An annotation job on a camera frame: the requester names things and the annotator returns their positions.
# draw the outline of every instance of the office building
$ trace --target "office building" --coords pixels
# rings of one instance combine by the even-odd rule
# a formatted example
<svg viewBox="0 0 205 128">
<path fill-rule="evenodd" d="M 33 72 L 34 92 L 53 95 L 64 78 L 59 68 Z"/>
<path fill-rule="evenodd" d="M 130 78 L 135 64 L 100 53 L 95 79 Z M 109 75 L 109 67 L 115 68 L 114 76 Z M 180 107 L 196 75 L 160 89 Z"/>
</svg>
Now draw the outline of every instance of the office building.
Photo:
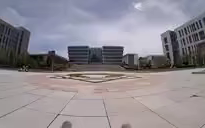
<svg viewBox="0 0 205 128">
<path fill-rule="evenodd" d="M 88 64 L 89 50 L 88 46 L 69 46 L 69 62 L 72 64 Z"/>
<path fill-rule="evenodd" d="M 27 54 L 30 32 L 24 27 L 14 27 L 0 19 L 0 51 L 6 52 L 7 56 L 13 54 Z"/>
<path fill-rule="evenodd" d="M 205 12 L 174 30 L 179 56 L 184 64 L 205 64 Z M 165 40 L 162 35 L 163 48 Z"/>
<path fill-rule="evenodd" d="M 122 46 L 103 46 L 103 64 L 122 64 L 124 47 Z"/>
<path fill-rule="evenodd" d="M 180 53 L 179 45 L 177 41 L 177 35 L 174 31 L 166 31 L 161 34 L 163 53 L 166 58 L 169 60 L 171 65 L 180 65 Z"/>
<path fill-rule="evenodd" d="M 90 48 L 89 46 L 69 46 L 69 61 L 73 64 L 115 64 L 122 63 L 124 48 L 121 46 L 103 46 Z"/>
</svg>

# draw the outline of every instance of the cloud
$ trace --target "cloud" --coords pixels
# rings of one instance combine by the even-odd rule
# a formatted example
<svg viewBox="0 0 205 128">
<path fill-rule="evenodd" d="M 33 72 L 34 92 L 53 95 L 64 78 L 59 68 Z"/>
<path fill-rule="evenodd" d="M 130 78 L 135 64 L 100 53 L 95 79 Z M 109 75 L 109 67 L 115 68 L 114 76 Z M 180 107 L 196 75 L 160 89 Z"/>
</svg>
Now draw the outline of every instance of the cloud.
<svg viewBox="0 0 205 128">
<path fill-rule="evenodd" d="M 0 0 L 0 17 L 31 31 L 31 53 L 69 45 L 122 45 L 162 54 L 160 34 L 205 11 L 205 0 Z"/>
<path fill-rule="evenodd" d="M 142 8 L 142 3 L 141 2 L 138 2 L 138 3 L 133 3 L 133 6 L 135 7 L 135 9 L 139 10 L 139 11 L 142 11 L 143 8 Z"/>
</svg>

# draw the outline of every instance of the overcast sky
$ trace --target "overcast sky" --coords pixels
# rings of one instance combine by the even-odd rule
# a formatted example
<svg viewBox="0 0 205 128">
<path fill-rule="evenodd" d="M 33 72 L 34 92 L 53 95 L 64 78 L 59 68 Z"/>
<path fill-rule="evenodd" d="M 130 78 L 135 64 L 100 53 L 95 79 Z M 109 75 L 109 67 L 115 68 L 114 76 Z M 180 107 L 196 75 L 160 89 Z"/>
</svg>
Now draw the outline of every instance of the overcast sky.
<svg viewBox="0 0 205 128">
<path fill-rule="evenodd" d="M 205 11 L 205 0 L 0 0 L 0 18 L 31 31 L 30 53 L 122 45 L 162 54 L 160 34 Z"/>
</svg>

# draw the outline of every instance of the person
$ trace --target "person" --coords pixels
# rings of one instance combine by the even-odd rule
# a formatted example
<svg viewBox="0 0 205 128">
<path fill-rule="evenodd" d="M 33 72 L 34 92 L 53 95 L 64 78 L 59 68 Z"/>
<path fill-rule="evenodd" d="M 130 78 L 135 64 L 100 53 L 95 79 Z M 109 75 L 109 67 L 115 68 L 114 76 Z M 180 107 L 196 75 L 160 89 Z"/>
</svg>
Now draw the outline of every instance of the person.
<svg viewBox="0 0 205 128">
<path fill-rule="evenodd" d="M 69 122 L 69 121 L 65 121 L 63 124 L 62 124 L 62 127 L 61 128 L 72 128 L 72 123 Z M 121 128 L 131 128 L 131 125 L 130 124 L 123 124 L 121 126 Z"/>
</svg>

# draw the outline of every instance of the white building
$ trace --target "white building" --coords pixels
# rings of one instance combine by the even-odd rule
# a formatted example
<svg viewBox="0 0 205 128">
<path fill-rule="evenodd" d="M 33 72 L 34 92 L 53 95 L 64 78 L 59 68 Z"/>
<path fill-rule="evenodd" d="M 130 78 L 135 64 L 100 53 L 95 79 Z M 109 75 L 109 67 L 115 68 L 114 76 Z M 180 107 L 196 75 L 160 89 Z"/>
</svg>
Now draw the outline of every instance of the white building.
<svg viewBox="0 0 205 128">
<path fill-rule="evenodd" d="M 168 57 L 169 53 L 169 58 L 172 63 L 176 61 L 173 57 L 175 53 L 171 49 L 171 45 L 169 45 L 176 41 L 179 47 L 178 52 L 182 63 L 185 61 L 189 64 L 195 64 L 198 62 L 197 60 L 201 57 L 199 51 L 202 52 L 203 50 L 201 48 L 205 48 L 205 12 L 176 28 L 174 32 L 177 35 L 176 40 L 171 40 L 169 35 L 172 32 L 170 31 L 161 35 L 164 54 Z"/>
<path fill-rule="evenodd" d="M 123 56 L 122 63 L 129 66 L 138 66 L 139 63 L 138 54 L 126 54 Z"/>
</svg>

